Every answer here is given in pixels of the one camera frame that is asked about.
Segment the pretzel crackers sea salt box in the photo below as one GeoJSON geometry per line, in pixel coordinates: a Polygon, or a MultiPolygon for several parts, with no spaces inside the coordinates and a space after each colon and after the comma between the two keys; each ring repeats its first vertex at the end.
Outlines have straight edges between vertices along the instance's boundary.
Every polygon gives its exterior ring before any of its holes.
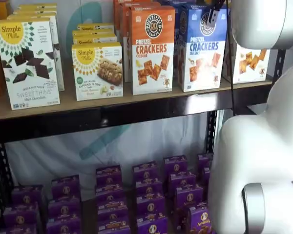
{"type": "Polygon", "coordinates": [[[215,27],[206,22],[209,7],[183,5],[180,13],[178,81],[184,92],[218,88],[227,32],[226,9],[215,27]]]}
{"type": "Polygon", "coordinates": [[[129,22],[133,95],[171,91],[175,9],[132,7],[129,22]]]}

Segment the circular logo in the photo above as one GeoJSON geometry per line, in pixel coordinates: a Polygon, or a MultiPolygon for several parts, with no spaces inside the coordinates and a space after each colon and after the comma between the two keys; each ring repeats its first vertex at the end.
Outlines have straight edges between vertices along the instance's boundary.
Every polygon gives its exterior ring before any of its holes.
{"type": "Polygon", "coordinates": [[[205,13],[202,16],[201,22],[200,22],[201,33],[205,36],[210,36],[214,32],[216,27],[216,24],[215,24],[215,27],[209,27],[206,25],[208,18],[209,18],[209,13],[205,13]]]}
{"type": "Polygon", "coordinates": [[[146,34],[150,38],[157,38],[163,29],[163,22],[159,15],[151,14],[146,20],[146,34]]]}
{"type": "Polygon", "coordinates": [[[186,13],[183,11],[180,14],[180,32],[183,34],[186,32],[186,28],[187,28],[187,15],[186,13]]]}

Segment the purple snack box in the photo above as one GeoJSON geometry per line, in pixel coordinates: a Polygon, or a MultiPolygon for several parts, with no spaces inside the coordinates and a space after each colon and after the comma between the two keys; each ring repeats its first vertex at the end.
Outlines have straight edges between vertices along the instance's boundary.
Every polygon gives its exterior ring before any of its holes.
{"type": "Polygon", "coordinates": [[[200,232],[215,234],[211,227],[206,203],[187,207],[186,233],[200,232]]]}
{"type": "Polygon", "coordinates": [[[143,214],[137,217],[137,234],[167,234],[167,217],[163,213],[143,214]]]}
{"type": "Polygon", "coordinates": [[[6,207],[3,218],[7,228],[22,224],[40,224],[41,222],[37,202],[29,205],[6,207]]]}
{"type": "Polygon", "coordinates": [[[98,234],[130,234],[129,220],[127,216],[98,222],[98,234]]]}
{"type": "Polygon", "coordinates": [[[116,219],[128,215],[126,198],[100,202],[98,207],[98,221],[116,219]]]}
{"type": "Polygon", "coordinates": [[[97,186],[95,194],[97,202],[111,201],[125,196],[122,183],[97,186]]]}
{"type": "Polygon", "coordinates": [[[82,222],[79,214],[65,214],[49,219],[47,234],[81,232],[82,222]]]}
{"type": "Polygon", "coordinates": [[[159,177],[158,167],[155,161],[133,166],[132,170],[134,181],[159,177]]]}
{"type": "Polygon", "coordinates": [[[138,196],[137,201],[137,215],[147,213],[165,213],[165,198],[162,193],[153,193],[143,196],[138,196]]]}
{"type": "Polygon", "coordinates": [[[62,196],[76,196],[80,198],[79,175],[72,175],[52,180],[51,191],[53,199],[57,199],[62,196]]]}
{"type": "Polygon", "coordinates": [[[163,183],[158,177],[136,181],[136,195],[163,193],[163,183]]]}
{"type": "Polygon", "coordinates": [[[109,166],[96,169],[97,186],[119,184],[122,182],[121,166],[109,166]]]}
{"type": "Polygon", "coordinates": [[[49,202],[49,218],[56,218],[60,215],[72,215],[80,212],[80,199],[75,196],[63,196],[49,202]]]}

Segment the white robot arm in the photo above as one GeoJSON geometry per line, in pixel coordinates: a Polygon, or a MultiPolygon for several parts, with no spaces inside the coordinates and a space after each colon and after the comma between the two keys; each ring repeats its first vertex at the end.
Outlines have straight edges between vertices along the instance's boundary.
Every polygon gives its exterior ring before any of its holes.
{"type": "MultiPolygon", "coordinates": [[[[243,47],[293,49],[293,0],[232,0],[232,33],[243,47]]],[[[293,234],[293,67],[258,116],[222,127],[209,181],[218,234],[293,234]]]]}

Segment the cracker box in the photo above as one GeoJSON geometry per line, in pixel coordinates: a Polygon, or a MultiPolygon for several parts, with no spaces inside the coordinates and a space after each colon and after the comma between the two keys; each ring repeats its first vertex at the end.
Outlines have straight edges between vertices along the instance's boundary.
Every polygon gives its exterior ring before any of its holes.
{"type": "Polygon", "coordinates": [[[98,221],[116,219],[128,215],[126,198],[103,201],[97,203],[98,221]]]}
{"type": "Polygon", "coordinates": [[[136,181],[136,195],[146,195],[151,193],[163,193],[163,183],[159,177],[136,181]]]}
{"type": "Polygon", "coordinates": [[[217,24],[206,25],[210,7],[183,5],[180,8],[178,81],[184,92],[219,88],[227,32],[226,9],[217,24]]]}
{"type": "Polygon", "coordinates": [[[81,23],[77,26],[78,30],[89,31],[94,29],[112,29],[114,32],[114,25],[112,23],[81,23]]]}
{"type": "Polygon", "coordinates": [[[37,18],[48,18],[48,19],[50,19],[51,37],[52,37],[53,47],[55,49],[53,59],[54,59],[55,66],[56,66],[58,87],[59,87],[59,91],[64,91],[65,88],[64,88],[64,81],[63,81],[62,57],[61,57],[61,52],[60,52],[60,44],[59,44],[56,13],[53,12],[53,13],[13,14],[13,15],[9,15],[8,20],[37,19],[37,18]]]}
{"type": "Polygon", "coordinates": [[[146,213],[162,212],[165,213],[165,198],[162,193],[152,193],[136,198],[137,215],[146,213]]]}
{"type": "Polygon", "coordinates": [[[167,234],[168,219],[164,213],[143,214],[136,218],[137,234],[167,234]]]}
{"type": "Polygon", "coordinates": [[[133,177],[135,181],[147,178],[159,177],[158,166],[156,161],[139,164],[132,167],[133,177]]]}
{"type": "Polygon", "coordinates": [[[125,196],[122,183],[96,186],[95,194],[97,202],[111,201],[125,196]]]}
{"type": "Polygon", "coordinates": [[[98,234],[130,234],[130,225],[127,216],[100,221],[97,224],[98,234]]]}
{"type": "Polygon", "coordinates": [[[58,199],[51,200],[48,205],[49,218],[79,214],[80,212],[80,198],[75,196],[62,196],[58,199]]]}
{"type": "Polygon", "coordinates": [[[47,226],[47,234],[75,233],[82,230],[82,222],[79,214],[65,214],[56,218],[50,218],[47,226]]]}
{"type": "Polygon", "coordinates": [[[120,165],[96,168],[97,185],[115,184],[122,182],[120,165]]]}
{"type": "Polygon", "coordinates": [[[72,56],[77,101],[123,96],[119,42],[73,45],[72,56]]]}
{"type": "Polygon", "coordinates": [[[175,9],[132,7],[129,22],[133,95],[171,91],[175,9]]]}
{"type": "Polygon", "coordinates": [[[12,110],[60,103],[49,19],[0,20],[0,56],[12,110]]]}
{"type": "Polygon", "coordinates": [[[79,175],[72,175],[51,181],[53,199],[62,196],[76,196],[80,198],[79,175]]]}
{"type": "Polygon", "coordinates": [[[96,34],[96,35],[82,35],[74,36],[73,42],[75,45],[91,44],[96,42],[117,42],[117,38],[114,33],[109,34],[96,34]]]}

